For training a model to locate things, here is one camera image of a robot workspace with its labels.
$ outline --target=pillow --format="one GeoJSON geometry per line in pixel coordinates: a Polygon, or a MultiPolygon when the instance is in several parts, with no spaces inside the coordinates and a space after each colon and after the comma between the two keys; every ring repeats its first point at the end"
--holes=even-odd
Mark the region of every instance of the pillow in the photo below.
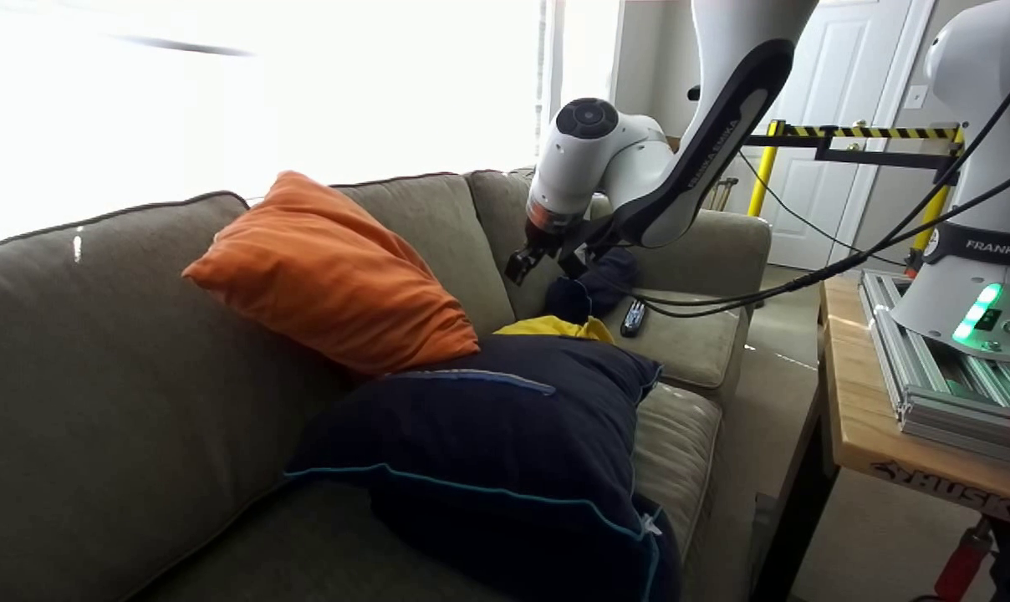
{"type": "Polygon", "coordinates": [[[288,477],[369,486],[400,539],[513,597],[563,599],[564,581],[570,599],[641,599],[676,544],[632,494],[636,407],[654,375],[584,339],[493,335],[317,416],[288,477]]]}
{"type": "Polygon", "coordinates": [[[218,231],[183,279],[356,375],[479,352],[460,306],[397,235],[293,171],[218,231]]]}

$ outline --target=white robot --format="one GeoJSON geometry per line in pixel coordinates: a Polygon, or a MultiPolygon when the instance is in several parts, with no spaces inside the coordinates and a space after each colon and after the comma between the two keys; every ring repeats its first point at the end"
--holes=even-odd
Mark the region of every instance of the white robot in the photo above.
{"type": "MultiPolygon", "coordinates": [[[[700,107],[672,155],[654,122],[606,102],[558,110],[527,191],[527,249],[506,274],[522,281],[545,254],[582,272],[613,245],[682,236],[715,178],[790,76],[793,47],[817,0],[692,0],[700,107]],[[584,222],[593,194],[608,216],[584,222]]],[[[1010,0],[962,11],[925,59],[934,94],[971,134],[1010,94],[1010,0]]],[[[958,205],[1010,178],[1010,110],[966,159],[958,205]]],[[[892,319],[931,341],[1010,361],[1010,191],[945,226],[892,319]]]]}
{"type": "MultiPolygon", "coordinates": [[[[1010,0],[958,13],[925,56],[934,94],[966,118],[966,142],[1010,94],[1010,0]]],[[[954,209],[1010,178],[1010,104],[962,165],[954,209]]],[[[1010,186],[951,216],[892,320],[977,359],[1010,361],[1010,186]]]]}
{"type": "Polygon", "coordinates": [[[700,107],[672,155],[661,128],[606,102],[564,104],[527,194],[527,249],[506,274],[522,281],[545,254],[584,258],[613,245],[687,235],[707,191],[784,91],[817,0],[692,0],[700,107]],[[613,214],[584,222],[593,194],[613,214]]]}

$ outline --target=black cable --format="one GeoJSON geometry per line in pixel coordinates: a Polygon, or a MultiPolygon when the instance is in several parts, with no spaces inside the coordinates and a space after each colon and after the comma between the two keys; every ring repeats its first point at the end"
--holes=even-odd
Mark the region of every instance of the black cable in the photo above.
{"type": "Polygon", "coordinates": [[[852,254],[863,252],[863,249],[852,249],[852,245],[833,236],[833,235],[822,231],[819,225],[807,222],[799,212],[793,212],[793,209],[774,191],[774,183],[752,167],[752,159],[748,159],[747,155],[736,155],[736,156],[747,165],[747,171],[752,174],[752,181],[762,183],[762,191],[777,202],[777,209],[779,209],[784,214],[797,216],[799,225],[807,225],[813,235],[826,236],[826,240],[836,245],[836,249],[847,249],[847,252],[852,252],[852,254]]]}
{"type": "Polygon", "coordinates": [[[882,245],[875,245],[875,249],[868,249],[868,252],[861,252],[861,254],[849,254],[849,258],[844,258],[844,261],[833,261],[833,264],[826,264],[826,269],[819,269],[819,272],[810,272],[810,274],[801,274],[801,279],[797,279],[797,281],[787,281],[787,283],[779,283],[779,289],[762,289],[762,292],[752,292],[752,296],[738,296],[738,299],[711,299],[711,300],[701,300],[701,299],[697,299],[697,300],[682,300],[682,299],[645,299],[645,296],[640,296],[640,300],[645,300],[652,312],[654,312],[659,306],[665,306],[665,308],[701,308],[701,312],[690,312],[690,314],[668,314],[665,308],[659,308],[659,314],[668,314],[668,319],[701,319],[701,314],[719,314],[719,312],[733,312],[733,308],[755,308],[755,306],[762,306],[762,300],[770,300],[770,299],[779,299],[779,296],[790,296],[790,292],[819,283],[819,281],[826,281],[826,279],[833,279],[833,274],[844,274],[844,272],[863,264],[868,254],[875,254],[875,252],[882,252],[882,249],[892,249],[892,245],[898,245],[898,240],[911,240],[914,235],[921,235],[921,231],[925,231],[925,226],[937,226],[937,225],[942,225],[942,222],[951,222],[951,216],[958,216],[958,214],[962,214],[962,212],[971,212],[971,209],[977,209],[977,205],[988,205],[990,196],[1002,194],[1008,186],[1010,186],[1010,178],[1000,181],[998,186],[990,186],[990,191],[982,191],[982,194],[962,202],[961,209],[954,209],[954,212],[945,212],[945,214],[925,222],[925,225],[916,225],[916,226],[911,226],[911,231],[903,231],[903,235],[895,235],[895,236],[888,236],[888,240],[882,240],[882,245]]]}
{"type": "Polygon", "coordinates": [[[911,226],[914,216],[921,216],[921,212],[925,212],[925,205],[939,194],[939,186],[945,186],[954,181],[954,174],[972,156],[972,152],[988,142],[988,134],[1000,123],[1000,118],[1010,110],[1010,94],[1000,102],[1000,107],[992,110],[992,118],[980,128],[980,134],[972,137],[972,144],[945,165],[945,171],[937,178],[934,191],[878,240],[885,245],[888,236],[895,236],[903,226],[911,226]]]}
{"type": "Polygon", "coordinates": [[[925,231],[925,226],[937,226],[937,225],[942,225],[942,222],[951,222],[951,216],[958,216],[958,214],[962,214],[962,212],[971,212],[971,209],[977,209],[977,205],[982,205],[982,202],[990,202],[990,196],[998,196],[1000,191],[1008,191],[1010,186],[1010,178],[1002,181],[1002,183],[998,183],[998,186],[990,186],[990,191],[982,191],[980,196],[971,196],[971,202],[962,202],[961,209],[954,209],[954,212],[945,212],[945,214],[939,214],[939,216],[934,216],[934,222],[925,222],[925,225],[921,225],[921,226],[911,226],[911,222],[931,205],[931,196],[942,186],[942,183],[951,183],[951,178],[966,165],[966,156],[972,156],[972,152],[988,142],[988,134],[1000,123],[1000,118],[1008,114],[1008,107],[1010,107],[1010,94],[1000,102],[1000,107],[992,110],[992,118],[980,128],[980,134],[977,134],[977,142],[937,178],[937,183],[934,183],[934,191],[892,226],[892,231],[885,231],[868,252],[857,252],[857,254],[847,254],[844,261],[833,261],[833,264],[826,264],[826,269],[819,269],[819,272],[807,272],[807,274],[799,274],[797,281],[787,281],[787,283],[777,283],[777,289],[762,289],[762,292],[752,292],[752,296],[738,296],[738,299],[715,299],[715,300],[672,300],[672,299],[641,299],[645,306],[668,306],[668,308],[708,308],[708,314],[715,314],[715,312],[730,312],[730,308],[755,308],[755,306],[762,306],[762,300],[770,300],[770,299],[779,299],[779,296],[790,296],[790,292],[799,292],[799,289],[813,289],[813,283],[819,283],[819,281],[826,281],[826,279],[836,279],[836,274],[844,274],[844,272],[849,272],[849,269],[861,269],[861,264],[865,264],[875,252],[885,252],[885,249],[892,249],[892,245],[898,245],[898,240],[905,240],[905,236],[914,236],[914,235],[921,235],[921,231],[925,231]]]}

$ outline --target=yellow and black tape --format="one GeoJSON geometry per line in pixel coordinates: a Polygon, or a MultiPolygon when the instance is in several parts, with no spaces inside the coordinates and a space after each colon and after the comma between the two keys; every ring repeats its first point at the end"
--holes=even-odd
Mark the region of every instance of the yellow and black tape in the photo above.
{"type": "Polygon", "coordinates": [[[954,142],[958,128],[793,128],[784,123],[784,137],[888,137],[888,142],[954,142]]]}

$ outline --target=orange pillow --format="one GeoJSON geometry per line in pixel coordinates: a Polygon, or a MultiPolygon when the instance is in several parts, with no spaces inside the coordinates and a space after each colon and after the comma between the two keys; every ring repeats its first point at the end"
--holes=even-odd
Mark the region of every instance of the orange pillow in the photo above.
{"type": "Polygon", "coordinates": [[[293,171],[218,231],[183,279],[356,375],[479,352],[460,306],[393,231],[293,171]]]}

